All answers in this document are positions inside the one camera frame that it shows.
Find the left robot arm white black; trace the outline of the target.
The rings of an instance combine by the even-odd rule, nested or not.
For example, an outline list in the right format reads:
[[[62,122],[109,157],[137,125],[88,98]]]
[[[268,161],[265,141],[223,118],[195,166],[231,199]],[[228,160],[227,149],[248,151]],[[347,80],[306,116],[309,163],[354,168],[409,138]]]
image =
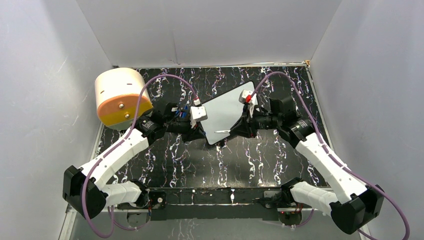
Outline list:
[[[111,177],[129,160],[147,150],[165,133],[181,136],[185,142],[204,139],[201,121],[207,120],[203,105],[166,105],[165,111],[152,109],[143,114],[103,153],[81,167],[64,172],[62,197],[85,219],[93,219],[104,208],[128,203],[145,208],[150,202],[149,188],[139,180],[109,184]]]

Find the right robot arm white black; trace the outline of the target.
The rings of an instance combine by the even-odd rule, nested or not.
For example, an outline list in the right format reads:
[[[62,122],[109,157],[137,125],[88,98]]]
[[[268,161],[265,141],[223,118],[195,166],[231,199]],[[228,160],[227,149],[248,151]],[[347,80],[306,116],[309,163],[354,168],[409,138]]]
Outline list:
[[[253,138],[258,130],[277,130],[279,136],[307,158],[332,188],[331,191],[323,190],[294,178],[281,186],[278,195],[286,206],[295,207],[298,203],[311,206],[329,215],[346,234],[356,232],[379,216],[384,201],[382,190],[348,173],[349,169],[336,158],[313,123],[297,113],[291,97],[271,99],[270,110],[257,105],[251,93],[241,95],[239,102],[243,104],[243,110],[230,129],[231,135]]]

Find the small black-framed whiteboard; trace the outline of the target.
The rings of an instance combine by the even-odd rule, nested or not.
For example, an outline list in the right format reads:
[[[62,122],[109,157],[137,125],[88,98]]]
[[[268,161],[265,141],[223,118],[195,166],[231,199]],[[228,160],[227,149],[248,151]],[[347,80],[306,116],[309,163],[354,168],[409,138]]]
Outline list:
[[[203,120],[201,125],[209,145],[214,145],[230,136],[229,133],[221,131],[230,130],[241,117],[244,105],[239,102],[239,96],[242,91],[254,89],[254,82],[248,81],[202,104],[205,107],[207,119]]]

